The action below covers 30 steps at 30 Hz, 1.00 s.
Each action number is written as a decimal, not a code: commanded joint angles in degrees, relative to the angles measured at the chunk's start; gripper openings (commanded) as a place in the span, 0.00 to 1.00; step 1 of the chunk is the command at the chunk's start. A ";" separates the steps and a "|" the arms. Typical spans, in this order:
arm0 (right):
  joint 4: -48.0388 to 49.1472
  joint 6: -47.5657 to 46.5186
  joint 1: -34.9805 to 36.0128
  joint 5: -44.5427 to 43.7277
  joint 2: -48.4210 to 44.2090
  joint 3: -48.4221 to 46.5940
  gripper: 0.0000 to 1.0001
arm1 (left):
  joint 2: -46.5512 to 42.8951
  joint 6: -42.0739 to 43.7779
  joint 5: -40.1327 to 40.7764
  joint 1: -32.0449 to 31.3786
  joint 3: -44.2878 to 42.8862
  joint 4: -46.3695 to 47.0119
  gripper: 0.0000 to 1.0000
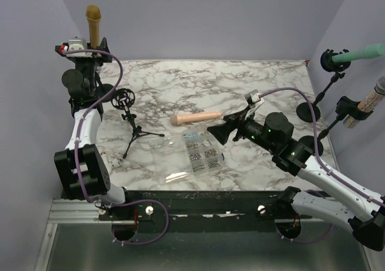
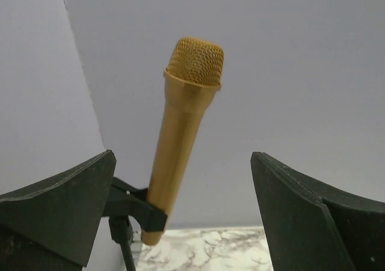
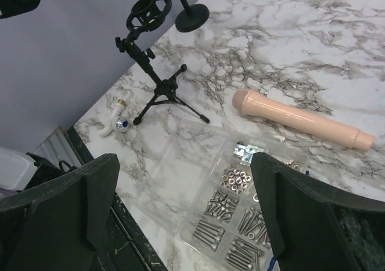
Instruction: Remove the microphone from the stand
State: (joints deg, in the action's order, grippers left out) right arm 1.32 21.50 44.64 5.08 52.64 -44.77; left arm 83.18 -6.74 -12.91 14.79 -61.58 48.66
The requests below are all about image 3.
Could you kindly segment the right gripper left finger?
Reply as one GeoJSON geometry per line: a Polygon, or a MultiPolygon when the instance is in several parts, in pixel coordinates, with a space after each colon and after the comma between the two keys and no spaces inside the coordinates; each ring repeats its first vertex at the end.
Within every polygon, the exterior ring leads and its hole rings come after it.
{"type": "Polygon", "coordinates": [[[102,248],[120,163],[103,154],[1,199],[1,270],[90,270],[102,248]]]}

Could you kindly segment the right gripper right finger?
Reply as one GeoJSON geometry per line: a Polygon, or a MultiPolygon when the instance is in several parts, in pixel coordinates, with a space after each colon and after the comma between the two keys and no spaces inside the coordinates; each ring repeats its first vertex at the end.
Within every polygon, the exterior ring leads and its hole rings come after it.
{"type": "Polygon", "coordinates": [[[355,195],[257,152],[251,161],[280,270],[384,270],[384,202],[355,195]]]}

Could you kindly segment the pink microphone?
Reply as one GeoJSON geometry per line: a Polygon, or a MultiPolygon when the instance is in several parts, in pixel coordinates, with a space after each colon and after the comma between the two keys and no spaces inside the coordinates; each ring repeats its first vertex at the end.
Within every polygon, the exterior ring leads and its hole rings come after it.
{"type": "Polygon", "coordinates": [[[358,128],[274,101],[255,90],[237,90],[232,105],[243,115],[263,117],[346,148],[367,152],[375,140],[358,128]]]}

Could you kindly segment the black round-base mic stand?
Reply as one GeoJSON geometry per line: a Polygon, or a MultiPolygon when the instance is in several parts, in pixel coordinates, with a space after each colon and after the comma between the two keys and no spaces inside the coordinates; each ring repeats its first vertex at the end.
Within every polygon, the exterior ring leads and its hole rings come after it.
{"type": "Polygon", "coordinates": [[[175,27],[181,33],[188,33],[200,28],[209,18],[209,9],[204,4],[189,5],[187,0],[180,0],[183,11],[175,19],[175,27]]]}

